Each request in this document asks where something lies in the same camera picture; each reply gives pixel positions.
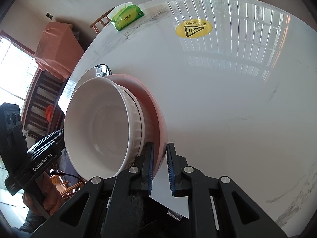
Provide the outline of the person left hand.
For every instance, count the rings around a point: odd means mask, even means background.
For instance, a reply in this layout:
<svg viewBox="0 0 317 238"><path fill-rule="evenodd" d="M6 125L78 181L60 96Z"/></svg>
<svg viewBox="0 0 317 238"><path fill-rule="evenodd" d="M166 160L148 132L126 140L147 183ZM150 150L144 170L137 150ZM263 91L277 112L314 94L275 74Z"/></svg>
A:
<svg viewBox="0 0 317 238"><path fill-rule="evenodd" d="M53 215L64 204L64 199L57 190L56 186L52 183L50 176L44 172L40 179L40 189L45 195L43 208L49 215ZM31 195L27 192L23 194L23 203L36 215L43 216L40 209L34 204Z"/></svg>

